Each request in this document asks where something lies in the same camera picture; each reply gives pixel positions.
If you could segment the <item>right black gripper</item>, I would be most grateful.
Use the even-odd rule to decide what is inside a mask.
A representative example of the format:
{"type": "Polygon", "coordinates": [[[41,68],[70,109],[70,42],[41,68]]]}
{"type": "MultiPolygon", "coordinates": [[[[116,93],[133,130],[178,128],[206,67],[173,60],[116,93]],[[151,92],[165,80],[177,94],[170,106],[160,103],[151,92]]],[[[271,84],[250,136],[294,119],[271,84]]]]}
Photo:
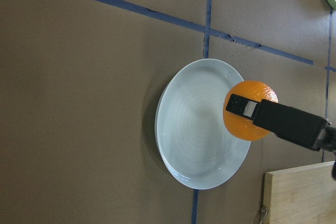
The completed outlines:
{"type": "MultiPolygon", "coordinates": [[[[242,116],[247,101],[247,98],[232,94],[226,110],[242,116]]],[[[323,117],[263,99],[257,103],[250,119],[254,125],[285,141],[335,155],[335,127],[323,117]]]]}

